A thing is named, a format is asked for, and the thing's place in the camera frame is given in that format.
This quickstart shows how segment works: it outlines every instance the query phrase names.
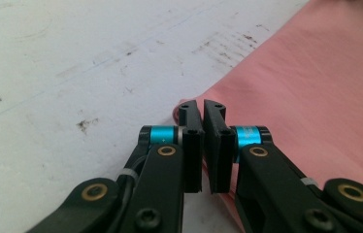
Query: screw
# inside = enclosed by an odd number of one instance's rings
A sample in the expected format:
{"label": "screw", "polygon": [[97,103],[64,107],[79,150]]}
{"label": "screw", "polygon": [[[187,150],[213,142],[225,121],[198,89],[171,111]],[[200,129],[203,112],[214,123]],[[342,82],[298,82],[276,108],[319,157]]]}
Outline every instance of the screw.
{"label": "screw", "polygon": [[338,190],[342,195],[344,195],[344,197],[350,200],[363,202],[363,190],[357,186],[348,183],[341,183],[338,186]]}
{"label": "screw", "polygon": [[172,148],[172,147],[161,147],[158,149],[158,154],[163,155],[163,156],[168,156],[168,155],[173,155],[176,153],[176,149]]}
{"label": "screw", "polygon": [[161,223],[161,214],[152,208],[141,209],[136,213],[135,225],[142,232],[152,232]]}
{"label": "screw", "polygon": [[319,209],[305,211],[305,221],[314,232],[333,232],[336,228],[331,217]]}
{"label": "screw", "polygon": [[86,201],[97,201],[107,194],[108,188],[103,183],[94,183],[82,191],[82,199]]}
{"label": "screw", "polygon": [[97,196],[101,192],[102,192],[102,187],[101,186],[94,186],[94,187],[92,187],[91,189],[88,190],[87,194],[89,196]]}
{"label": "screw", "polygon": [[258,156],[258,157],[264,157],[269,154],[265,149],[262,149],[259,147],[250,148],[249,151],[251,154],[253,154],[254,156]]}

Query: white surface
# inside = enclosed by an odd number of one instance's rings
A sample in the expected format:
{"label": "white surface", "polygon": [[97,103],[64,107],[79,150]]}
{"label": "white surface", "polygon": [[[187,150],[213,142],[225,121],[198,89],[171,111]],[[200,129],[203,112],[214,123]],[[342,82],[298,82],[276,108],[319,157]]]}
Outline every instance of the white surface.
{"label": "white surface", "polygon": [[[305,2],[0,1],[0,232],[28,230],[83,181],[114,179],[143,125],[173,124],[180,99]],[[183,232],[238,231],[203,187],[185,197]]]}

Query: dark stain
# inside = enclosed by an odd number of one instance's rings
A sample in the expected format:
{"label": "dark stain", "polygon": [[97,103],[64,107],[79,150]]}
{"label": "dark stain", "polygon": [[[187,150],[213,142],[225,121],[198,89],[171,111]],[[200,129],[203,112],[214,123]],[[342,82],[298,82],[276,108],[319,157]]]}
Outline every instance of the dark stain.
{"label": "dark stain", "polygon": [[264,30],[270,31],[269,28],[263,26],[263,24],[257,24],[256,27],[262,27],[262,28],[264,28]]}
{"label": "dark stain", "polygon": [[227,53],[226,53],[226,52],[221,52],[221,53],[219,53],[219,55],[224,56],[224,57],[226,57],[226,58],[227,58],[227,59],[229,59],[229,60],[231,60],[231,59],[232,59],[232,57],[231,57],[231,56],[229,56],[229,55],[227,55]]}
{"label": "dark stain", "polygon": [[133,94],[133,88],[128,88],[127,86],[125,88],[130,94]]}
{"label": "dark stain", "polygon": [[132,49],[131,51],[129,51],[126,55],[127,56],[129,56],[129,55],[131,55],[131,54],[133,54],[134,52],[136,52],[137,51],[137,49]]}
{"label": "dark stain", "polygon": [[97,124],[99,122],[99,118],[95,118],[93,120],[82,120],[80,121],[79,123],[77,123],[76,125],[79,127],[79,129],[84,133],[86,134],[86,130],[88,128],[88,126],[90,126],[90,124]]}
{"label": "dark stain", "polygon": [[233,53],[235,53],[236,55],[239,55],[241,58],[245,58],[245,56],[239,52],[233,51]]}
{"label": "dark stain", "polygon": [[255,44],[257,44],[257,41],[253,39],[253,37],[251,36],[248,36],[246,34],[243,34],[243,37],[245,37],[246,39],[250,40],[250,41],[253,41]]}
{"label": "dark stain", "polygon": [[226,45],[224,45],[224,44],[222,44],[222,43],[220,43],[220,46],[221,46],[221,47],[223,47],[223,48],[225,48],[226,50],[228,50],[228,49],[229,49]]}
{"label": "dark stain", "polygon": [[203,44],[202,46],[200,46],[198,49],[193,50],[193,53],[196,53],[197,51],[201,51],[203,50],[205,47],[208,47],[210,45],[210,41],[206,42],[205,44]]}

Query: dirt spot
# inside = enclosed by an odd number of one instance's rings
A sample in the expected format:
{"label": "dirt spot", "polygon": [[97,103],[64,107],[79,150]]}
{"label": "dirt spot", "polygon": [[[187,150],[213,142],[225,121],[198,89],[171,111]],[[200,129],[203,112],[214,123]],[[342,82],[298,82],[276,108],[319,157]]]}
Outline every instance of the dirt spot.
{"label": "dirt spot", "polygon": [[243,34],[243,37],[245,37],[246,39],[254,42],[255,44],[257,44],[257,41],[253,39],[253,37],[249,36],[249,35],[246,35],[246,34]]}
{"label": "dirt spot", "polygon": [[130,93],[130,94],[133,94],[133,88],[129,88],[127,86],[125,86],[126,90]]}
{"label": "dirt spot", "polygon": [[80,121],[79,123],[77,123],[76,125],[79,127],[79,129],[84,133],[86,134],[87,132],[87,128],[90,126],[90,125],[96,125],[97,123],[99,122],[99,118],[95,118],[95,119],[92,119],[92,120],[82,120]]}
{"label": "dirt spot", "polygon": [[269,28],[263,26],[263,24],[257,24],[256,27],[261,27],[261,28],[263,28],[266,31],[270,31]]}
{"label": "dirt spot", "polygon": [[219,55],[224,56],[224,57],[226,57],[226,58],[227,58],[227,59],[229,59],[229,60],[231,60],[231,59],[232,59],[232,57],[231,57],[231,56],[229,56],[226,52],[221,52],[221,53],[219,53]]}

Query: fabric fold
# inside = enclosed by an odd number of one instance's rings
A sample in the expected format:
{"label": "fabric fold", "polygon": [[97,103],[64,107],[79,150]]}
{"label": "fabric fold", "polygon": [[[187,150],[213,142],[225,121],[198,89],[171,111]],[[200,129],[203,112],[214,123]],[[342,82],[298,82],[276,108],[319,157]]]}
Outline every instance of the fabric fold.
{"label": "fabric fold", "polygon": [[[224,104],[227,125],[267,126],[320,187],[332,178],[363,183],[363,0],[310,1],[195,99],[202,112],[204,99]],[[221,196],[240,224],[237,170]]]}

